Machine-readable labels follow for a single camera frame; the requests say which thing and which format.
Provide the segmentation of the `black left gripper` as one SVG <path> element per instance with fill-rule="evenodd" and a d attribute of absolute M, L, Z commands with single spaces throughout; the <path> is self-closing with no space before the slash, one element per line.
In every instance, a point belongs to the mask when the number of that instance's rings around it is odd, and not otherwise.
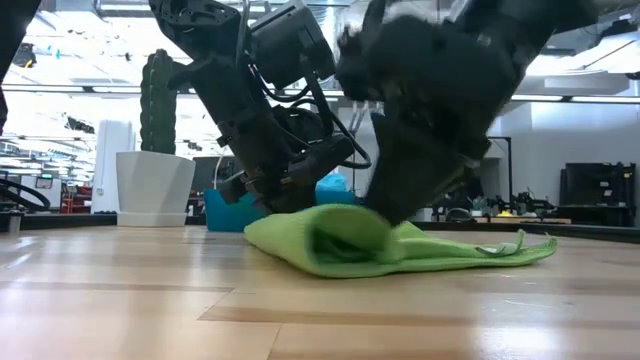
<path fill-rule="evenodd" d="M 229 147 L 239 166 L 217 184 L 224 202 L 250 196 L 249 204 L 265 214 L 315 205 L 317 182 L 354 153 L 351 141 L 334 135 L 305 150 L 305 119 L 269 103 L 247 59 L 213 51 L 188 56 L 191 62 L 175 71 L 172 82 L 195 90 L 220 131 L 218 143 Z"/>

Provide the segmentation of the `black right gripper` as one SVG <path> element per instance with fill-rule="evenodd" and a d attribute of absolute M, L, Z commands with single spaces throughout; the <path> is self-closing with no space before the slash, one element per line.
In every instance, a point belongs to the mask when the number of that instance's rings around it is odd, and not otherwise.
<path fill-rule="evenodd" d="M 338 48 L 344 95 L 385 105 L 367 208 L 398 225 L 469 180 L 520 75 L 501 43 L 410 15 L 346 28 Z"/>

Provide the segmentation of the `blue microfiber towel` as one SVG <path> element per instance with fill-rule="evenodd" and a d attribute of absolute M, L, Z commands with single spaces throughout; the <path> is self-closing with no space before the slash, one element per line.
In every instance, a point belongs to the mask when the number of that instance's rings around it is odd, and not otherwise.
<path fill-rule="evenodd" d="M 346 178 L 340 173 L 329 173 L 319 180 L 315 189 L 316 203 L 351 204 L 353 195 L 347 189 Z"/>

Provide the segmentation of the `green microfiber towel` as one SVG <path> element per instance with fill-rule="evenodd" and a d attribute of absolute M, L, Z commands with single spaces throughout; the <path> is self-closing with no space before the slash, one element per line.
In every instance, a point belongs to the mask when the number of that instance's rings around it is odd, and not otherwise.
<path fill-rule="evenodd" d="M 522 230 L 512 242 L 460 243 L 410 222 L 392 226 L 369 209 L 346 204 L 269 215 L 247 225 L 244 236 L 300 271 L 333 279 L 527 266 L 553 256 L 558 246 L 554 237 L 527 246 Z"/>

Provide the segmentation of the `teal plastic tray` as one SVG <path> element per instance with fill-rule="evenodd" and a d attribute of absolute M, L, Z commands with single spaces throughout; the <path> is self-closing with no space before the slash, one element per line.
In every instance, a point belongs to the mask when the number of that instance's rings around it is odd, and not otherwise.
<path fill-rule="evenodd" d="M 355 204 L 357 202 L 356 196 L 346 190 L 317 188 L 315 195 L 319 205 Z M 267 215 L 266 212 L 255 207 L 253 201 L 253 196 L 246 194 L 237 203 L 226 204 L 218 190 L 206 190 L 204 211 L 207 229 L 210 232 L 243 232 L 247 225 Z"/>

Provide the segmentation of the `black background monitor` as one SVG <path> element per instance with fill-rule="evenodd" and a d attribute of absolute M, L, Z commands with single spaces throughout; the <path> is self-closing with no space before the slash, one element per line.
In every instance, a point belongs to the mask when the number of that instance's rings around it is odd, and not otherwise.
<path fill-rule="evenodd" d="M 234 156 L 194 157 L 195 173 L 192 190 L 203 192 L 215 183 L 220 184 L 240 171 Z"/>

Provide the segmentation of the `white hexagonal plant pot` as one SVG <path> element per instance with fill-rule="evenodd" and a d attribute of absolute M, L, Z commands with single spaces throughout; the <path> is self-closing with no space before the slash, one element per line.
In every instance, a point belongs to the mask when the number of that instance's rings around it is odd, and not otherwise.
<path fill-rule="evenodd" d="M 183 227 L 194 174 L 195 162 L 176 155 L 117 153 L 117 225 Z"/>

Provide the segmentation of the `green cactus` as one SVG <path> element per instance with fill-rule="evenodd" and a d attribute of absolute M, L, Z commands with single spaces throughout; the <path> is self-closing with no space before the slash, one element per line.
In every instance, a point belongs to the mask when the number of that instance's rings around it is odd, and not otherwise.
<path fill-rule="evenodd" d="M 164 49 L 147 57 L 140 83 L 142 151 L 169 155 L 176 152 L 176 108 L 181 88 L 172 78 L 181 66 Z"/>

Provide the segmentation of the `long ceiling light strip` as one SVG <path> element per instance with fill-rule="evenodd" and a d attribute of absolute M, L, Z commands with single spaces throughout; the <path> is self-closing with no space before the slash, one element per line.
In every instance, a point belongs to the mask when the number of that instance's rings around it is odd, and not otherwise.
<path fill-rule="evenodd" d="M 140 89 L 135 86 L 72 86 L 72 85 L 3 85 L 7 92 L 31 92 L 31 93 L 63 93 L 82 94 L 86 96 L 98 95 L 138 95 Z M 582 104 L 607 104 L 607 105 L 640 105 L 640 96 L 574 96 L 574 95 L 543 95 L 543 94 L 516 94 L 513 102 L 541 102 L 541 103 L 582 103 Z"/>

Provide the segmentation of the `black storage cabinet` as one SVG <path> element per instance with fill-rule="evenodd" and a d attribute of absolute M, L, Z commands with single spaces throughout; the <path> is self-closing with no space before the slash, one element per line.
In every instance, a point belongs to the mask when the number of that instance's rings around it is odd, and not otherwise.
<path fill-rule="evenodd" d="M 575 224 L 634 227 L 636 164 L 566 163 L 560 172 L 558 213 Z"/>

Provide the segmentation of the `black ceiling-hung device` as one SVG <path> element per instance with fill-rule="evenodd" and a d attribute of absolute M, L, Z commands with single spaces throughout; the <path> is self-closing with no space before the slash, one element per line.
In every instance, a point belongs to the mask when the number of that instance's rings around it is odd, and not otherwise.
<path fill-rule="evenodd" d="M 32 68 L 36 65 L 37 59 L 32 43 L 21 43 L 12 59 L 15 66 L 21 68 Z"/>

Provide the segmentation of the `black gantry frame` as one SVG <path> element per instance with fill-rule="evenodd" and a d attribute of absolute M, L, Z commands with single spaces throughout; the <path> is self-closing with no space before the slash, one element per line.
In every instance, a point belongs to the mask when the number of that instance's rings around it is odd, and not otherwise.
<path fill-rule="evenodd" d="M 513 182 L 513 145 L 512 138 L 510 136 L 489 136 L 488 139 L 494 144 L 497 145 L 507 156 L 507 166 L 508 166 L 508 202 L 514 202 L 514 182 Z M 503 149 L 497 143 L 498 141 L 502 141 L 506 144 L 506 148 Z"/>

